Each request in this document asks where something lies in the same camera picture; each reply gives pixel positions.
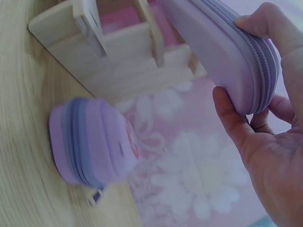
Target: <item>wooden table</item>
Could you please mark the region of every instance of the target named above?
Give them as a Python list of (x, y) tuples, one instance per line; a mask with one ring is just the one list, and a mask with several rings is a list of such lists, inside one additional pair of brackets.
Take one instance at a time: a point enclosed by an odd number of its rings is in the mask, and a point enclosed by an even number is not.
[(143, 226), (127, 183), (112, 186), (97, 208), (69, 187), (53, 164), (51, 109), (91, 95), (27, 31), (58, 0), (0, 0), (0, 226)]

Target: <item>zipper pull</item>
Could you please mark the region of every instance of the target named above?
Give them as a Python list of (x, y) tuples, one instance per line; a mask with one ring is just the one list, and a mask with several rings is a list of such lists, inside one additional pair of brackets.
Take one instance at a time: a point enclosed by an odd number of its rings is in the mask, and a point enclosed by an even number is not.
[(92, 207), (97, 206), (100, 199), (103, 197), (104, 189), (98, 189), (95, 194), (89, 199), (89, 204)]

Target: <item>light wood grain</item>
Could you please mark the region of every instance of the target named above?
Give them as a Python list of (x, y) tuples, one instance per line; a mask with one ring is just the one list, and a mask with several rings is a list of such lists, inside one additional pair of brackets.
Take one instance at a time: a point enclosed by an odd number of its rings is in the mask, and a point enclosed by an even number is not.
[(157, 24), (156, 18), (154, 17), (147, 0), (134, 0), (134, 8), (137, 11), (139, 20), (141, 22), (147, 22), (150, 26), (152, 55), (156, 61), (157, 66), (163, 67), (165, 64), (164, 38)]
[(191, 57), (187, 44), (165, 51), (163, 36), (146, 0), (134, 1), (141, 23), (104, 36), (107, 55), (102, 58), (95, 54), (95, 48), (91, 48), (80, 29), (74, 34), (69, 33), (70, 36), (64, 30), (54, 31), (53, 35), (45, 31), (47, 26), (53, 31), (56, 24), (71, 23), (75, 16), (75, 10), (71, 8), (75, 7), (75, 2), (77, 0), (66, 0), (60, 7), (37, 16), (31, 21), (29, 30), (95, 97), (117, 104), (206, 75), (204, 69), (196, 70), (198, 61)]
[(91, 97), (27, 31), (53, 0), (0, 0), (0, 226), (140, 227), (128, 185), (112, 186), (98, 208), (69, 187), (53, 164), (51, 109)]
[(80, 31), (98, 57), (107, 55), (96, 0), (69, 0)]

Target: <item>pink floral fabric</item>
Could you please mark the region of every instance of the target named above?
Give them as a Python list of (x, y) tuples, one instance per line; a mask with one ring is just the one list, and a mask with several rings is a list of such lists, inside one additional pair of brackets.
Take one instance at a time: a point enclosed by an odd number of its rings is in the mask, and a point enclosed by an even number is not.
[[(266, 215), (216, 115), (213, 88), (196, 79), (117, 106), (143, 148), (128, 182), (146, 227), (247, 227)], [(277, 90), (285, 95), (282, 81)]]

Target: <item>pencil case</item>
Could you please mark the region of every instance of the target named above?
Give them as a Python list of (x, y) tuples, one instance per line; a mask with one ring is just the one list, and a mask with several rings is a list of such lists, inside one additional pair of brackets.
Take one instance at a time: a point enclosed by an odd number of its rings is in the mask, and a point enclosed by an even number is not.
[(257, 114), (270, 103), (280, 71), (270, 40), (239, 29), (233, 9), (217, 0), (158, 0), (217, 86), (238, 113)]
[(140, 161), (130, 123), (103, 99), (76, 98), (56, 107), (49, 131), (54, 162), (69, 184), (103, 190)]

